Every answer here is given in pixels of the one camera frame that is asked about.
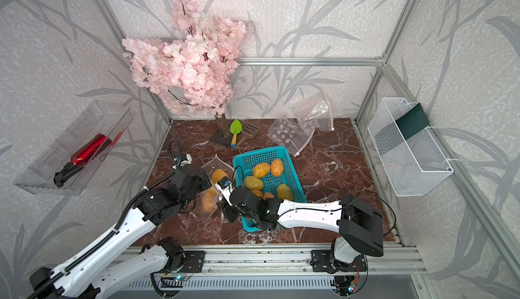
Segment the large brown potato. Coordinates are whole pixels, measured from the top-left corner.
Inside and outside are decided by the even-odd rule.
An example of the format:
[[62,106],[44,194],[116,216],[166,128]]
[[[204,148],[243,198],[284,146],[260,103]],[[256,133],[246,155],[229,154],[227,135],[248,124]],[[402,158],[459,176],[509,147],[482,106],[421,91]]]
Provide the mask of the large brown potato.
[[211,175],[211,182],[218,184],[222,178],[229,178],[228,174],[222,169],[216,169]]

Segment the clear zipper bag with dots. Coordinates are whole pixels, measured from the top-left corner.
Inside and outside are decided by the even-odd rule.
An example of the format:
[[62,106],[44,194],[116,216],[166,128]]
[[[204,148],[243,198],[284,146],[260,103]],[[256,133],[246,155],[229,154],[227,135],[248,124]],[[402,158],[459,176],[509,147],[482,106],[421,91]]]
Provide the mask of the clear zipper bag with dots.
[[[207,175],[210,177],[210,181],[211,181],[211,175],[212,173],[216,170],[216,169],[222,169],[224,170],[229,178],[228,179],[231,179],[232,177],[232,174],[233,174],[233,168],[225,163],[224,161],[222,161],[218,155],[215,155],[214,158],[212,160],[210,160],[208,163],[205,163],[203,165],[203,170],[207,173]],[[216,187],[216,184],[213,184],[211,182],[211,187],[205,191],[203,191],[201,194],[200,194],[200,200],[201,200],[201,211],[200,211],[200,216],[201,216],[201,219],[203,221],[204,224],[208,224],[209,221],[212,219],[212,217],[214,217],[216,215],[216,212],[218,211],[218,205],[217,205],[217,209],[214,213],[212,214],[207,214],[203,211],[203,195],[208,191],[208,190],[213,190],[215,193],[218,194],[218,200],[216,201],[216,205],[222,200],[222,193],[221,191],[219,191]]]

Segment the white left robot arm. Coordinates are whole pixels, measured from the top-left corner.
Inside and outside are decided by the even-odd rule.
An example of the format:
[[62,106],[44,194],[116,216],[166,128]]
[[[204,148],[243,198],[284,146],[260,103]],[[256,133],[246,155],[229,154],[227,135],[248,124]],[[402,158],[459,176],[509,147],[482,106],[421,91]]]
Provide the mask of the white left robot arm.
[[80,253],[54,267],[40,268],[30,277],[31,298],[101,298],[109,296],[141,275],[180,268],[186,261],[180,244],[168,237],[113,270],[107,266],[131,244],[178,215],[211,179],[189,162],[177,164],[164,182],[145,187],[125,207],[116,224]]

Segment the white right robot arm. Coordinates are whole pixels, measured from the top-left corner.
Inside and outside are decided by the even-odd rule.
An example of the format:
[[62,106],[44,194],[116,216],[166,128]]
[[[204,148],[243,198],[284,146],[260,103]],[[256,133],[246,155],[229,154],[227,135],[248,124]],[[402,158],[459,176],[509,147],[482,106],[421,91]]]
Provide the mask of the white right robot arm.
[[337,233],[329,257],[311,261],[317,271],[366,271],[362,259],[384,255],[383,214],[355,196],[329,203],[299,203],[280,198],[265,200],[244,186],[233,187],[229,181],[220,181],[215,187],[223,197],[218,206],[230,222],[241,216],[253,220],[262,231],[305,227]]

